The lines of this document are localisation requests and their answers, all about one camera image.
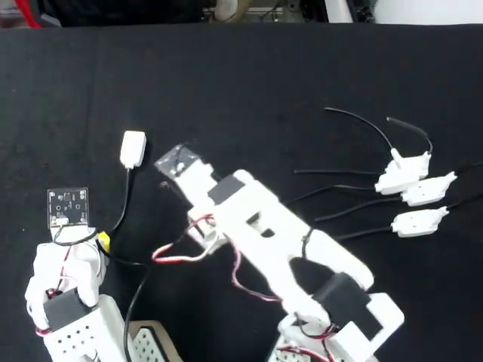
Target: black surface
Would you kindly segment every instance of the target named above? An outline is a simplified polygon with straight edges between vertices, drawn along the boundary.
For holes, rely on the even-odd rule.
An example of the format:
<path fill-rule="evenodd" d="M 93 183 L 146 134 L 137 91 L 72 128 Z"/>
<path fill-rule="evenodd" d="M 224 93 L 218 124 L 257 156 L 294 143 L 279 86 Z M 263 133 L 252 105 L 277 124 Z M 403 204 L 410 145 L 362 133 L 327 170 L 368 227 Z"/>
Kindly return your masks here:
<path fill-rule="evenodd" d="M 118 160 L 128 128 L 147 132 L 145 166 L 113 252 L 147 259 L 186 225 L 178 199 L 152 163 L 174 145 L 225 176 L 252 172 L 281 198 L 350 176 L 295 176 L 293 168 L 377 170 L 387 149 L 363 125 L 324 113 L 335 106 L 389 133 L 403 155 L 424 141 L 385 122 L 390 115 L 434 139 L 432 175 L 483 158 L 483 28 L 479 26 L 156 26 L 0 32 L 0 291 L 2 360 L 47 361 L 23 294 L 37 243 L 48 240 L 45 190 L 88 186 L 91 224 L 112 225 L 122 207 Z M 451 186 L 448 203 L 481 191 L 481 170 Z M 332 192 L 297 204 L 306 219 L 369 195 Z M 327 222 L 333 235 L 388 225 L 402 205 Z M 433 236 L 375 235 L 347 242 L 406 315 L 380 349 L 382 361 L 479 361 L 483 203 L 446 216 Z M 198 253 L 192 242 L 177 252 Z M 186 362 L 263 360 L 282 310 L 232 287 L 225 247 L 197 265 L 159 268 L 135 319 L 160 320 Z M 310 291 L 327 276 L 302 268 Z M 263 290 L 246 262 L 241 282 Z M 141 274 L 109 267 L 103 292 L 126 312 Z"/>

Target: black wire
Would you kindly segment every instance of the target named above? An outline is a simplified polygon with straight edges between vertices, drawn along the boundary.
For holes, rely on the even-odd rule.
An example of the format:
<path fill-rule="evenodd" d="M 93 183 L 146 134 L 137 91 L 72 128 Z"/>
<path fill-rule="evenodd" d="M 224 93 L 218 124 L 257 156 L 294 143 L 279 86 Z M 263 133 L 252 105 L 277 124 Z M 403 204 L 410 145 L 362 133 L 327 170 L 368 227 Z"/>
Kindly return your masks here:
<path fill-rule="evenodd" d="M 337 217 L 340 217 L 340 216 L 347 215 L 348 213 L 353 213 L 354 211 L 364 209 L 365 207 L 368 207 L 368 206 L 385 204 L 386 202 L 396 202 L 401 200 L 402 198 L 400 196 L 398 196 L 397 198 L 377 198 L 375 200 L 369 200 L 369 201 L 363 202 L 362 204 L 355 205 L 348 209 L 339 211 L 338 213 L 332 213 L 331 215 L 316 217 L 314 221 L 315 222 L 328 221 L 328 220 L 336 219 Z"/>
<path fill-rule="evenodd" d="M 302 238 L 302 258 L 304 259 L 307 259 L 307 244 L 309 243 L 310 237 L 312 236 L 314 230 L 315 228 L 313 226 L 310 226 L 309 231 Z"/>
<path fill-rule="evenodd" d="M 129 333 L 129 323 L 131 322 L 131 318 L 133 316 L 133 310 L 134 306 L 136 305 L 136 301 L 139 298 L 139 295 L 143 291 L 144 285 L 149 279 L 149 276 L 151 275 L 152 267 L 149 268 L 141 282 L 139 283 L 139 287 L 137 287 L 136 293 L 133 296 L 133 299 L 131 300 L 131 304 L 129 305 L 128 312 L 126 313 L 126 318 L 125 318 L 125 324 L 124 324 L 124 332 L 122 334 L 122 344 L 124 346 L 124 353 L 126 354 L 126 359 L 128 362 L 132 362 L 131 355 L 129 354 L 129 348 L 128 348 L 128 333 Z"/>
<path fill-rule="evenodd" d="M 446 209 L 447 210 L 454 210 L 454 209 L 457 209 L 458 207 L 461 207 L 463 205 L 470 204 L 470 203 L 472 203 L 474 201 L 477 201 L 480 198 L 483 198 L 483 192 L 482 193 L 479 193 L 479 194 L 476 194 L 476 195 L 473 195 L 473 196 L 470 196 L 468 198 L 464 198 L 461 201 L 455 202 L 454 204 L 451 204 L 451 205 L 447 206 Z"/>
<path fill-rule="evenodd" d="M 99 249 L 99 251 L 104 256 L 108 257 L 109 259 L 111 259 L 114 262 L 118 262 L 119 264 L 129 265 L 129 266 L 148 266 L 148 264 L 145 263 L 145 262 L 133 262 L 131 260 L 126 260 L 126 259 L 123 259 L 119 256 L 112 255 L 111 253 L 109 253 L 107 250 L 105 250 L 103 248 L 102 244 L 99 242 L 98 239 L 96 239 L 96 245 L 97 245 L 97 248 Z"/>
<path fill-rule="evenodd" d="M 287 0 L 278 0 L 275 5 L 273 5 L 273 8 L 271 8 L 270 10 L 264 12 L 263 14 L 260 15 L 260 22 L 263 22 L 263 19 L 270 13 L 272 13 L 273 11 L 277 10 L 277 8 L 281 7 L 282 3 L 285 2 L 287 3 Z"/>
<path fill-rule="evenodd" d="M 345 189 L 345 190 L 374 190 L 374 187 L 362 187 L 362 186 L 351 186 L 351 185 L 331 185 L 331 186 L 325 186 L 321 187 L 319 189 L 313 190 L 311 192 L 307 192 L 306 194 L 303 194 L 302 196 L 299 196 L 297 198 L 294 198 L 292 200 L 283 202 L 284 205 L 289 205 L 293 204 L 294 202 L 301 201 L 303 199 L 309 198 L 310 196 L 317 195 L 321 192 L 328 191 L 328 190 L 333 190 L 333 189 Z"/>
<path fill-rule="evenodd" d="M 391 141 L 389 141 L 389 138 L 387 138 L 386 134 L 384 132 L 382 132 L 382 130 L 378 126 L 376 126 L 374 123 L 372 123 L 371 121 L 368 121 L 367 119 L 365 119 L 365 118 L 363 118 L 360 115 L 357 115 L 355 113 L 348 112 L 348 111 L 344 111 L 343 109 L 332 108 L 332 107 L 324 107 L 324 109 L 326 111 L 330 111 L 330 112 L 339 112 L 339 113 L 343 113 L 344 115 L 350 115 L 351 117 L 354 117 L 354 118 L 358 119 L 359 121 L 361 121 L 363 123 L 366 123 L 368 126 L 370 126 L 373 129 L 375 129 L 375 131 L 378 132 L 378 134 L 387 143 L 387 145 L 389 146 L 389 148 L 392 149 L 392 143 L 391 143 Z"/>
<path fill-rule="evenodd" d="M 468 171 L 471 171 L 473 170 L 474 168 L 477 168 L 477 167 L 480 167 L 480 166 L 483 166 L 483 161 L 479 161 L 479 162 L 475 162 L 474 164 L 466 164 L 460 168 L 458 168 L 456 171 L 455 171 L 455 174 L 457 176 L 461 175 L 462 173 L 466 173 Z"/>
<path fill-rule="evenodd" d="M 318 168 L 298 169 L 294 170 L 296 175 L 313 175 L 317 173 L 335 173 L 335 174 L 347 174 L 347 175 L 361 175 L 361 176 L 379 176 L 380 172 L 377 171 L 358 171 L 358 170 L 324 170 Z"/>
<path fill-rule="evenodd" d="M 52 242 L 54 244 L 60 245 L 62 247 L 73 247 L 74 245 L 79 245 L 79 244 L 85 243 L 86 241 L 89 241 L 90 239 L 92 239 L 93 237 L 95 237 L 97 235 L 97 229 L 94 229 L 92 234 L 86 236 L 85 238 L 82 238 L 82 239 L 79 239 L 79 240 L 76 240 L 76 241 L 60 243 L 59 241 L 57 241 L 57 238 L 59 237 L 60 232 L 62 230 L 63 230 L 63 226 L 60 227 L 59 231 L 56 233 L 56 235 L 54 236 L 54 239 L 52 240 Z"/>
<path fill-rule="evenodd" d="M 127 168 L 126 169 L 126 185 L 125 185 L 125 190 L 124 190 L 124 203 L 122 205 L 121 215 L 119 216 L 118 221 L 114 224 L 114 226 L 112 227 L 110 232 L 107 233 L 109 236 L 112 236 L 117 231 L 119 226 L 121 226 L 122 222 L 124 221 L 124 217 L 126 216 L 126 209 L 128 208 L 128 204 L 129 204 L 130 193 L 131 193 L 131 169 Z"/>
<path fill-rule="evenodd" d="M 428 154 L 430 154 L 430 155 L 432 154 L 431 139 L 429 138 L 428 134 L 422 128 L 419 128 L 418 126 L 415 126 L 414 124 L 407 123 L 407 122 L 401 121 L 401 120 L 393 118 L 393 117 L 387 117 L 387 121 L 392 122 L 394 124 L 397 124 L 398 126 L 401 126 L 403 128 L 406 128 L 407 130 L 412 130 L 413 132 L 415 132 L 415 133 L 421 135 L 422 137 L 424 137 L 424 139 L 428 142 L 428 145 L 429 145 Z"/>
<path fill-rule="evenodd" d="M 345 234 L 345 235 L 336 236 L 334 239 L 338 240 L 338 241 L 343 241 L 343 240 L 347 240 L 347 239 L 358 238 L 360 236 L 376 234 L 376 233 L 379 233 L 379 232 L 392 232 L 392 228 L 390 226 L 385 226 L 383 228 L 362 230 L 361 232 L 353 232 L 352 234 Z"/>

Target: perforated plate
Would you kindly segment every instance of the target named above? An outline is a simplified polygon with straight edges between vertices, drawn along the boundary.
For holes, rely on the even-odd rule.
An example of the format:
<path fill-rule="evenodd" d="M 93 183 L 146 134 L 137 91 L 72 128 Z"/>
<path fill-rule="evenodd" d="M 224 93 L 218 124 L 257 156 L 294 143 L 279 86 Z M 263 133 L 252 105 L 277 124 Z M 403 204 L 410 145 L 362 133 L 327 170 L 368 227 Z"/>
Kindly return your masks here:
<path fill-rule="evenodd" d="M 150 328 L 141 328 L 134 339 L 134 349 L 140 362 L 168 362 Z"/>

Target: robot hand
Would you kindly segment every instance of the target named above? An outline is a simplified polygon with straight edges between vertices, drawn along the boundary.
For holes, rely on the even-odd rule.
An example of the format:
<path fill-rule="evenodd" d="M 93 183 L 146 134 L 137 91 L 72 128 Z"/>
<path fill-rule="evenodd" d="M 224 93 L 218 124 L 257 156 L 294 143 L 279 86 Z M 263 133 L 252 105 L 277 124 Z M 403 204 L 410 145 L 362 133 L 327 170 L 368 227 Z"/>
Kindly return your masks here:
<path fill-rule="evenodd" d="M 52 228 L 52 238 L 58 243 L 78 240 L 91 235 L 93 228 L 77 225 Z M 25 292 L 26 308 L 37 332 L 51 329 L 45 303 L 62 293 L 76 289 L 80 302 L 88 308 L 99 300 L 99 286 L 106 274 L 106 260 L 95 244 L 95 237 L 74 246 L 54 243 L 39 244 L 33 263 L 34 275 Z"/>
<path fill-rule="evenodd" d="M 216 250 L 213 240 L 217 245 L 231 243 L 266 278 L 288 313 L 278 326 L 280 343 L 328 355 L 320 341 L 314 343 L 293 324 L 302 321 L 321 330 L 337 326 L 327 346 L 346 362 L 362 362 L 403 323 L 404 315 L 386 294 L 366 293 L 374 277 L 363 262 L 329 235 L 312 230 L 248 172 L 239 170 L 217 182 L 211 165 L 182 145 L 155 165 L 193 205 L 189 219 L 212 215 L 191 236 L 211 252 Z M 295 280 L 289 263 L 293 258 L 325 265 L 335 274 L 310 296 Z"/>

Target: yellow connector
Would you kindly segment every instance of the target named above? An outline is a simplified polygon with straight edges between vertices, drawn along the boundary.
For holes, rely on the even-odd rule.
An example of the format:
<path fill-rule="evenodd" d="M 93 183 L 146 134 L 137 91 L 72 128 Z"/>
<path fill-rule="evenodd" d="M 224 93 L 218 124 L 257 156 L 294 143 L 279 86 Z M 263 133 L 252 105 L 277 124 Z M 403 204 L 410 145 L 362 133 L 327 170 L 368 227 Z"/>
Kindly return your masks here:
<path fill-rule="evenodd" d="M 111 250 L 111 238 L 106 232 L 100 232 L 97 236 L 97 240 L 99 240 L 105 251 L 109 252 Z"/>

